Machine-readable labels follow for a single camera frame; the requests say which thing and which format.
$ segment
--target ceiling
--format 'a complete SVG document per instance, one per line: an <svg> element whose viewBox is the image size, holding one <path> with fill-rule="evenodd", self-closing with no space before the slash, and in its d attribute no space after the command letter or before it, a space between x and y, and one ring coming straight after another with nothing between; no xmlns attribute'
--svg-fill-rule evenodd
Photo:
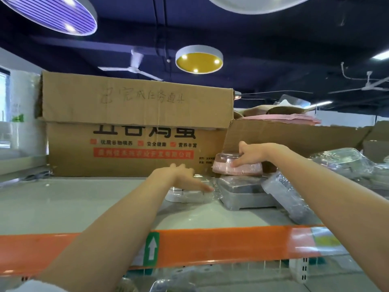
<svg viewBox="0 0 389 292"><path fill-rule="evenodd" d="M389 59L370 59L389 49L389 0L308 0L264 15L232 13L209 0L90 2L98 30L88 37L45 29L0 4L0 47L51 71L147 79L97 68L128 67L135 48L145 54L140 69L165 81L242 93L313 93L248 94L236 107L272 103L286 93L312 103L333 100L327 108L334 111L389 115L389 92L328 94L365 84L344 78L342 62L349 77L365 78L367 71L373 71L373 78L389 76ZM207 75L178 69L175 53L194 44L219 49L222 69Z"/></svg>

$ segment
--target purple ceiling light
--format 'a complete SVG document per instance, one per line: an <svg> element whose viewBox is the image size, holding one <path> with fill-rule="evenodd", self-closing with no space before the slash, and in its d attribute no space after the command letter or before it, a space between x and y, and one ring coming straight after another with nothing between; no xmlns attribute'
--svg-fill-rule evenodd
<svg viewBox="0 0 389 292"><path fill-rule="evenodd" d="M2 0L9 8L46 28L87 36L97 30L97 13L88 0Z"/></svg>

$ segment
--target ceiling fan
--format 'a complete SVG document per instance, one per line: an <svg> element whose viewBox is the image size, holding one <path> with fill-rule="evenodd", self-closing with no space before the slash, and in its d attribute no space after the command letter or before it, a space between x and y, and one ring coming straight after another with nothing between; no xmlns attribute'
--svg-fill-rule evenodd
<svg viewBox="0 0 389 292"><path fill-rule="evenodd" d="M142 62L143 54L131 50L131 63L128 68L111 68L111 67L98 67L103 71L115 72L115 71L128 71L131 73L140 73L143 76L152 78L153 80L163 81L163 79L150 75L149 73L142 72L139 70L139 65Z"/></svg>
<svg viewBox="0 0 389 292"><path fill-rule="evenodd" d="M377 90L377 91L389 91L389 88L382 88L382 87L377 87L378 85L381 85L382 83L386 82L389 80L389 77L383 78L381 80L378 80L377 82L370 83L370 76L372 75L372 71L367 72L367 82L366 85L362 88L356 88L356 89L347 89L347 90L340 90L340 91L332 91L328 92L328 94L334 94L334 93L343 93L343 92L350 92L350 91L356 91L356 90Z"/></svg>

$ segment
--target hand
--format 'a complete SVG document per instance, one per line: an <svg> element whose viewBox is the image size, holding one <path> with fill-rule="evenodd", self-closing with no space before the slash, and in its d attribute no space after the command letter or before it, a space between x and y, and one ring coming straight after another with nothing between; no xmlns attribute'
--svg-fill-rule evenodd
<svg viewBox="0 0 389 292"><path fill-rule="evenodd" d="M181 164L178 167L176 164L171 164L170 167L164 167L154 170L153 174L157 174L162 178L171 177L172 186L177 188L182 188L183 190L198 190L210 192L214 189L205 183L201 182L199 179L194 178L194 169L186 168L185 164Z"/></svg>
<svg viewBox="0 0 389 292"><path fill-rule="evenodd" d="M277 148L283 147L276 143L247 144L244 141L239 142L239 153L242 155L231 163L231 167L239 167L245 164L256 164L270 161L270 154Z"/></svg>

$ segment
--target red label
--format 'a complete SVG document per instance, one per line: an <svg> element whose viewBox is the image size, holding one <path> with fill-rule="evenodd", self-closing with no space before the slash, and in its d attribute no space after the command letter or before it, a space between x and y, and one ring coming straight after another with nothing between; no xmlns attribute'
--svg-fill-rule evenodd
<svg viewBox="0 0 389 292"><path fill-rule="evenodd" d="M127 149L94 147L97 158L138 158L138 159L185 159L193 160L194 151L174 149Z"/></svg>

